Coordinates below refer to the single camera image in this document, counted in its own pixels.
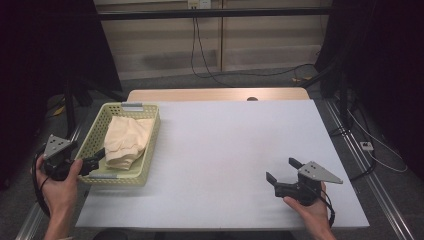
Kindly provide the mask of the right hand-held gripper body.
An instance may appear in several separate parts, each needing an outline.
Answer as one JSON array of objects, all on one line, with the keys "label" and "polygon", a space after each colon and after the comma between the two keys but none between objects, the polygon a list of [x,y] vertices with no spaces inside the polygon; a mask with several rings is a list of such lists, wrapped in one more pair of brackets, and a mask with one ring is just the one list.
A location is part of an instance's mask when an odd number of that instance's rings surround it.
[{"label": "right hand-held gripper body", "polygon": [[342,184],[343,180],[314,161],[297,170],[298,181],[288,184],[278,182],[274,186],[276,197],[291,197],[303,206],[312,205],[321,196],[321,183]]}]

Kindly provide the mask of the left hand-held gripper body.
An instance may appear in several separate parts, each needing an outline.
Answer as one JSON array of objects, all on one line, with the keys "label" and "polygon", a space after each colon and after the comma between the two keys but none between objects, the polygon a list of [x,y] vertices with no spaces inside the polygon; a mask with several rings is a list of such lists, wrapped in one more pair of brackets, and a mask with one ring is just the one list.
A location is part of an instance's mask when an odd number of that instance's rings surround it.
[{"label": "left hand-held gripper body", "polygon": [[[55,181],[63,181],[69,174],[73,163],[71,159],[71,144],[73,142],[76,141],[63,139],[55,135],[50,135],[47,140],[44,150],[44,170]],[[95,159],[94,154],[83,158],[83,165],[79,172],[81,176],[86,176],[91,171],[99,168],[99,161]]]}]

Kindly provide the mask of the pale green perforated plastic basket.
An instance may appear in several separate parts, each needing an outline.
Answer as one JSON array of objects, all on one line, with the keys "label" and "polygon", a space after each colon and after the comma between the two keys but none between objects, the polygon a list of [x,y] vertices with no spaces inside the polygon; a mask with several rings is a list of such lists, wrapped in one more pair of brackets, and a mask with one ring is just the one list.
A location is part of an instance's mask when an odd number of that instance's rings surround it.
[{"label": "pale green perforated plastic basket", "polygon": [[80,180],[92,185],[122,185],[144,186],[147,182],[150,163],[160,128],[159,107],[152,104],[106,103],[95,118],[85,140],[76,155],[77,159],[92,157],[104,148],[105,136],[110,122],[114,117],[127,117],[134,120],[151,120],[150,134],[146,147],[128,170],[113,169],[106,166],[106,159],[102,157],[99,168],[91,171]]}]

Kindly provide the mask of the cream garment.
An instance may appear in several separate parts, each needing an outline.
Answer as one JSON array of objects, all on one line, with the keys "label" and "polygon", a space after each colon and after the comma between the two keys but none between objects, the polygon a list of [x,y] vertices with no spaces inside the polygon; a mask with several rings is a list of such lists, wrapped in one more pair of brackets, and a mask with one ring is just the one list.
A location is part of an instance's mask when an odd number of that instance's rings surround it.
[{"label": "cream garment", "polygon": [[129,170],[144,153],[153,126],[153,119],[113,116],[104,140],[105,165]]}]

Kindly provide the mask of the person's left hand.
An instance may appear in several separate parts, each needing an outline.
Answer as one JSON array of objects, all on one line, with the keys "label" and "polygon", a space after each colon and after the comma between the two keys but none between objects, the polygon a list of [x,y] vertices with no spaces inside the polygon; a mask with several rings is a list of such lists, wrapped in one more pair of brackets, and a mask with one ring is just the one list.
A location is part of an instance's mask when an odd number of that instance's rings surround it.
[{"label": "person's left hand", "polygon": [[41,171],[44,157],[36,161],[36,181],[49,209],[50,219],[71,217],[77,200],[78,175],[82,168],[81,159],[74,160],[67,178],[54,181]]}]

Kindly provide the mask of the person's right hand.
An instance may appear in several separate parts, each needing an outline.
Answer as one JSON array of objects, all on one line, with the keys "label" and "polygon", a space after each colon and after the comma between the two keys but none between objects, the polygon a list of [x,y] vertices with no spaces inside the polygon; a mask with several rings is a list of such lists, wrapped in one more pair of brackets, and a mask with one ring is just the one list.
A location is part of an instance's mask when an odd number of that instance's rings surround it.
[{"label": "person's right hand", "polygon": [[330,227],[327,205],[322,200],[318,199],[310,206],[303,206],[291,197],[284,197],[283,201],[299,214],[309,230]]}]

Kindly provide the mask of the white table mat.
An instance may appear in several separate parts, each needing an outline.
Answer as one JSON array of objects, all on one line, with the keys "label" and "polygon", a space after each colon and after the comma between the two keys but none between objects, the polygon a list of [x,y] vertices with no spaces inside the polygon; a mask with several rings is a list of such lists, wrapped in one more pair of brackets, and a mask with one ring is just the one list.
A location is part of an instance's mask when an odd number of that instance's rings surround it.
[{"label": "white table mat", "polygon": [[341,178],[327,193],[335,227],[368,220],[311,100],[162,102],[161,125],[143,187],[94,186],[80,227],[144,230],[293,230],[299,216],[266,176],[297,179],[289,158]]}]

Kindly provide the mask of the black tripod stand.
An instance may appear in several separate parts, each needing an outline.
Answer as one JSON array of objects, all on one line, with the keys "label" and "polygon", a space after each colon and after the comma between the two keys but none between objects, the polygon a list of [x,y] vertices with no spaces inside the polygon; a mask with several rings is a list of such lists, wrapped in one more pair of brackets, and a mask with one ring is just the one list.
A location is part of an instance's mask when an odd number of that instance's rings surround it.
[{"label": "black tripod stand", "polygon": [[115,93],[113,90],[109,90],[104,86],[101,86],[94,81],[86,78],[71,78],[65,77],[63,80],[63,93],[65,98],[65,109],[67,119],[67,138],[70,138],[76,131],[77,122],[74,111],[74,100],[81,106],[90,106],[93,102],[89,90],[94,89],[97,92],[109,97],[117,102],[123,102],[125,98]]}]

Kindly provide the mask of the black metal stand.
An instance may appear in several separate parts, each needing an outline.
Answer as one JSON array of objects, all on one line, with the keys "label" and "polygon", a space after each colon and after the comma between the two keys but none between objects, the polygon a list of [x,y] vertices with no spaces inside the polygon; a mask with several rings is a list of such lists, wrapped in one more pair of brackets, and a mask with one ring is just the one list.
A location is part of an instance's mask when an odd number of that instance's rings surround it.
[{"label": "black metal stand", "polygon": [[348,113],[348,84],[342,66],[332,61],[323,71],[320,83],[321,95],[324,98],[339,97],[339,115],[342,126],[350,129]]}]

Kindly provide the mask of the black curtain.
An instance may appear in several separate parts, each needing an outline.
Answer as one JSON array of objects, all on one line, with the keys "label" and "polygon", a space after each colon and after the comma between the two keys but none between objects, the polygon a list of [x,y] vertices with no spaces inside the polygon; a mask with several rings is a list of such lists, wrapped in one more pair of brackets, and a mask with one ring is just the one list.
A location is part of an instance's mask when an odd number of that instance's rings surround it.
[{"label": "black curtain", "polygon": [[366,109],[424,179],[424,0],[330,0],[315,63],[335,61]]},{"label": "black curtain", "polygon": [[94,0],[0,0],[0,191],[65,89],[122,89]]}]

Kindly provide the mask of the black horizontal bar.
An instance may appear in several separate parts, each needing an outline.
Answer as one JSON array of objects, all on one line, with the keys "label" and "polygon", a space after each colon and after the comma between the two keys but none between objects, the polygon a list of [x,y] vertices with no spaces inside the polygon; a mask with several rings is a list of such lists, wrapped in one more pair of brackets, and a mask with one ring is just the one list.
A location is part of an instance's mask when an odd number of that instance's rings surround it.
[{"label": "black horizontal bar", "polygon": [[99,12],[100,20],[151,20],[151,19],[191,19],[191,18],[221,18],[221,17],[256,17],[256,16],[310,16],[329,15],[333,7],[305,8],[246,8],[246,9],[196,9],[196,10],[165,10],[138,12]]}]

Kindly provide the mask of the white wall socket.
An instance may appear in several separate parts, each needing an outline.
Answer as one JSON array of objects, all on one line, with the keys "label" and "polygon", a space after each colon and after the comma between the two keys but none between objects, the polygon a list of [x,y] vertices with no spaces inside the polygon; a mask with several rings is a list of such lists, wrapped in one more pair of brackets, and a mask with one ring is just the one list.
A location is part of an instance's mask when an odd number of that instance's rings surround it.
[{"label": "white wall socket", "polygon": [[211,0],[187,0],[189,9],[210,9],[212,6]]}]

